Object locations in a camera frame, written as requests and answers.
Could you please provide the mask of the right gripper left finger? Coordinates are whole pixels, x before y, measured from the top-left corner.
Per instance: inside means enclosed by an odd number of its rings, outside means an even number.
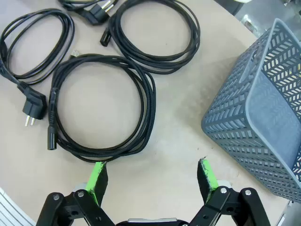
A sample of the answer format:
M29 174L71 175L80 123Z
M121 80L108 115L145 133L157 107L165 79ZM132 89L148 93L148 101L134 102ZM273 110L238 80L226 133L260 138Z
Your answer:
M97 162L84 189L68 196L56 192L47 196L36 225L71 226L75 219L83 218L89 226L113 226L101 208L107 184L106 162Z

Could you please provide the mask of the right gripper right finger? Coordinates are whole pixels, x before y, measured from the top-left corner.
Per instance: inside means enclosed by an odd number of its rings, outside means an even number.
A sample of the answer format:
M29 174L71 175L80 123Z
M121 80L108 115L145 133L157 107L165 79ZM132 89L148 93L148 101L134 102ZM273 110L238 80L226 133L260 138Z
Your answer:
M270 221L257 191L251 187L236 192L220 186L206 159L198 161L197 178L204 205L188 223L214 226L222 215L231 216L237 226L269 226Z

